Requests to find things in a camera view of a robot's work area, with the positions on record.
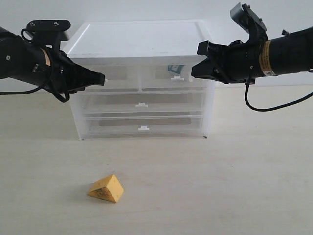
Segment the yellow foam block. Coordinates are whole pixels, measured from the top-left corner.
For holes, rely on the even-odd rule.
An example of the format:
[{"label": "yellow foam block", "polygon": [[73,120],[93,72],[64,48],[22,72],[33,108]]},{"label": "yellow foam block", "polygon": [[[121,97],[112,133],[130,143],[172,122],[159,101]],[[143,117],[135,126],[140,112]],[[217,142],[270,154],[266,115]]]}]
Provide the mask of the yellow foam block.
[{"label": "yellow foam block", "polygon": [[113,174],[95,182],[89,190],[88,196],[117,203],[123,192],[121,183]]}]

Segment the white wall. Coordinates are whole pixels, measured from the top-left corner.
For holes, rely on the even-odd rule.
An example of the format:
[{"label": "white wall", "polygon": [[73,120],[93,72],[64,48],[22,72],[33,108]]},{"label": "white wall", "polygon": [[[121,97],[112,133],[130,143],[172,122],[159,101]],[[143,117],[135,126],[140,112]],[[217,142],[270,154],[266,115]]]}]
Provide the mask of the white wall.
[{"label": "white wall", "polygon": [[[34,19],[68,19],[72,23],[72,35],[85,21],[132,21],[132,20],[170,20],[206,19],[212,38],[216,43],[229,44],[247,34],[230,18],[229,11],[239,0],[1,0],[1,26],[19,34],[28,22]],[[313,2],[283,0],[249,0],[252,9],[262,16],[268,27],[270,38],[279,37],[281,30],[301,30],[310,27]],[[293,84],[297,75],[262,79],[263,83]],[[309,74],[301,75],[297,83],[313,83]],[[5,79],[0,81],[0,91],[25,90],[32,86],[19,81]]]}]

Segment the plastic container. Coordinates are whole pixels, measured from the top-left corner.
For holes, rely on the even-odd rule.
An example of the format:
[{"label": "plastic container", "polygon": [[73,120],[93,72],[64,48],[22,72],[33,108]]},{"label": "plastic container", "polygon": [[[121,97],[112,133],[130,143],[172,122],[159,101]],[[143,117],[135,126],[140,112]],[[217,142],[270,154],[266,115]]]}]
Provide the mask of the plastic container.
[{"label": "plastic container", "polygon": [[207,136],[215,82],[191,76],[204,40],[201,20],[83,24],[63,50],[106,82],[71,96],[80,139]]}]

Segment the yellow label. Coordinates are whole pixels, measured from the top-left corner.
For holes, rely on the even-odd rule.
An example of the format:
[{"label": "yellow label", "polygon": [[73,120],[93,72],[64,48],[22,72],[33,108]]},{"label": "yellow label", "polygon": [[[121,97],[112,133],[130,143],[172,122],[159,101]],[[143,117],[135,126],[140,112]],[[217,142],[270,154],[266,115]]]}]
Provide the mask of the yellow label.
[{"label": "yellow label", "polygon": [[260,68],[265,76],[275,76],[269,60],[269,46],[271,41],[266,41],[259,56]]}]

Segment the triangular block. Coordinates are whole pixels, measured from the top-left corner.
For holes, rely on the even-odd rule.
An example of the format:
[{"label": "triangular block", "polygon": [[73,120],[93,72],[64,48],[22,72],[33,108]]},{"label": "triangular block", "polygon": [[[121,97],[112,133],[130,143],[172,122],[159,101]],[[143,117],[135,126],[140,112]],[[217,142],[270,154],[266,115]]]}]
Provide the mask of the triangular block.
[{"label": "triangular block", "polygon": [[124,189],[121,183],[113,174],[95,182],[89,190],[88,196],[117,203],[123,193]]}]

